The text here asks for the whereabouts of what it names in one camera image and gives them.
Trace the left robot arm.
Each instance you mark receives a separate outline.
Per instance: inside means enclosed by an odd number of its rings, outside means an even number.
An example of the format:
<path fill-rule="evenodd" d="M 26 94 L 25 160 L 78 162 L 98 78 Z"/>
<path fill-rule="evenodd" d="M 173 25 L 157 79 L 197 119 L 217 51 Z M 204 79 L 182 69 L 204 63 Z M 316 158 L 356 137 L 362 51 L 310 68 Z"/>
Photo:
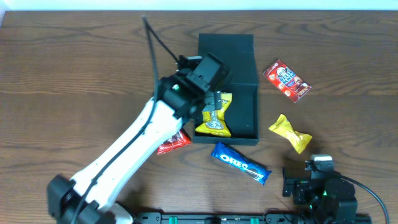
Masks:
<path fill-rule="evenodd" d="M 180 57 L 178 71 L 155 79 L 153 97 L 99 158 L 71 179 L 59 174 L 49 182 L 49 215 L 57 223 L 133 223 L 133 216 L 116 203 L 120 191 L 164 141 L 201 113 L 228 73 L 211 53 Z"/>

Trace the red Hacks candy bag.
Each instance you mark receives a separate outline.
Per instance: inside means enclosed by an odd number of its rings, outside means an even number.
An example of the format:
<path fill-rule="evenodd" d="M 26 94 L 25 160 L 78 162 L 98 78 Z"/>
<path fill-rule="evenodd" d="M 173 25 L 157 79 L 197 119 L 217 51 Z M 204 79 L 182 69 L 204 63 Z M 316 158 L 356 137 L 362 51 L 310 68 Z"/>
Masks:
<path fill-rule="evenodd" d="M 171 152 L 175 149 L 190 145 L 191 143 L 192 140 L 189 135 L 184 129 L 181 129 L 157 148 L 157 155 Z"/>

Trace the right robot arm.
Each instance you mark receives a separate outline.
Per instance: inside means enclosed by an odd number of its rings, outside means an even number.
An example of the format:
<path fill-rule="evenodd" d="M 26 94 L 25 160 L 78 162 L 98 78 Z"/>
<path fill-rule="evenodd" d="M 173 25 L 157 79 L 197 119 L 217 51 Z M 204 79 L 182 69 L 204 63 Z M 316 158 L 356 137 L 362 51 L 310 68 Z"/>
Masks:
<path fill-rule="evenodd" d="M 295 205 L 308 210 L 286 216 L 291 223 L 354 223 L 358 202 L 354 185 L 334 171 L 333 161 L 305 162 L 308 177 L 291 177 L 283 169 L 284 197 L 291 196 Z"/>

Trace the yellow Hacks candy bag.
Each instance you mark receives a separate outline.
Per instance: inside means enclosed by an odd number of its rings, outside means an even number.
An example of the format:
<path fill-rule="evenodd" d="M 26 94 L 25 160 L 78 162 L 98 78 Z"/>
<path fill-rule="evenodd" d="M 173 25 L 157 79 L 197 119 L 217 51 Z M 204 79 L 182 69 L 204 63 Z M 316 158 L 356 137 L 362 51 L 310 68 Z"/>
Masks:
<path fill-rule="evenodd" d="M 214 107 L 211 108 L 210 106 L 206 106 L 202 111 L 203 122 L 195 128 L 195 131 L 198 133 L 230 138 L 231 132 L 226 125 L 224 115 L 232 103 L 232 99 L 232 93 L 221 92 L 221 108 L 219 110 L 214 110 Z"/>

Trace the red Hello Panda packet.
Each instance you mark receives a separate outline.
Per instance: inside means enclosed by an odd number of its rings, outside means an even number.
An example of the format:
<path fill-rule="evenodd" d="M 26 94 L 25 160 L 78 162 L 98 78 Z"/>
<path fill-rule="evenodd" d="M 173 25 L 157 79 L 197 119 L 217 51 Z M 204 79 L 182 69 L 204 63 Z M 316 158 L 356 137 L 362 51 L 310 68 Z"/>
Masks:
<path fill-rule="evenodd" d="M 263 75 L 294 103 L 312 88 L 280 59 L 276 60 Z"/>

